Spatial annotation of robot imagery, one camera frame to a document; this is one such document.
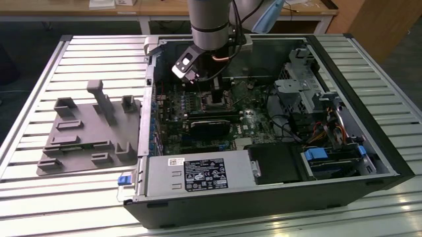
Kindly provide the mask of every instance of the wooden cabinet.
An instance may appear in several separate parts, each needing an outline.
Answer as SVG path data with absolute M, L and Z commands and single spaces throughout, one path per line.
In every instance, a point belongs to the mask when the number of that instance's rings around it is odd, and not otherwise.
M 327 33 L 351 33 L 371 57 L 382 63 L 422 14 L 422 0 L 332 2 L 339 13 Z

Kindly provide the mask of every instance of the wooden table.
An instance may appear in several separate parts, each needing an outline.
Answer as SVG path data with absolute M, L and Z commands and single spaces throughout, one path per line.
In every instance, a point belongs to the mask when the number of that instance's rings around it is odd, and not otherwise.
M 89 11 L 89 0 L 0 0 L 0 21 L 139 21 L 141 33 L 151 34 L 149 21 L 188 21 L 187 0 L 137 0 L 133 6 Z M 321 0 L 291 5 L 277 21 L 317 21 L 315 34 L 323 34 L 336 9 Z
M 337 14 L 337 9 L 329 9 L 320 0 L 291 5 L 291 9 L 291 13 L 288 9 L 281 10 L 277 21 L 317 21 L 315 34 L 325 32 L 332 16 Z M 143 0 L 140 15 L 143 34 L 149 35 L 149 21 L 188 21 L 187 0 Z

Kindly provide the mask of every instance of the blue latch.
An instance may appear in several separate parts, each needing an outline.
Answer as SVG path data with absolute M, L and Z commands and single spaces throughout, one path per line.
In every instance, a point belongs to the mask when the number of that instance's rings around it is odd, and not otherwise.
M 305 160 L 328 158 L 327 152 L 323 148 L 311 148 L 304 152 Z
M 132 173 L 122 173 L 117 179 L 117 185 L 130 185 L 132 184 Z
M 363 155 L 364 156 L 364 154 L 367 153 L 367 151 L 364 150 L 364 147 L 363 146 L 359 146 L 359 153 L 360 153 L 360 155 Z

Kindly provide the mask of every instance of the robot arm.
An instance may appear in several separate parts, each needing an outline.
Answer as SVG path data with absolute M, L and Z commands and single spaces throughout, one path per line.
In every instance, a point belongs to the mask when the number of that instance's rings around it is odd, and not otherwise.
M 215 54 L 227 51 L 229 46 L 241 47 L 241 39 L 228 42 L 229 24 L 235 26 L 235 35 L 240 37 L 239 26 L 255 33 L 267 33 L 275 24 L 283 2 L 284 0 L 188 0 L 193 45 L 187 48 L 172 67 L 176 76 L 184 81 L 196 80 L 200 76 L 193 64 L 204 57 L 212 58 L 217 63 L 228 61 L 228 65 L 235 54 L 221 58 L 215 57 Z

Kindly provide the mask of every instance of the motherboard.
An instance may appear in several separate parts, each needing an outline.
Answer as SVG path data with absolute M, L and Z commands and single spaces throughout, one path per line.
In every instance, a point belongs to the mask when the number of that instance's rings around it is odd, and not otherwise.
M 245 145 L 276 140 L 265 108 L 265 85 L 249 79 L 232 79 L 221 99 L 212 94 L 185 91 L 181 85 L 161 88 L 157 96 L 163 154 L 192 154 L 243 150 Z

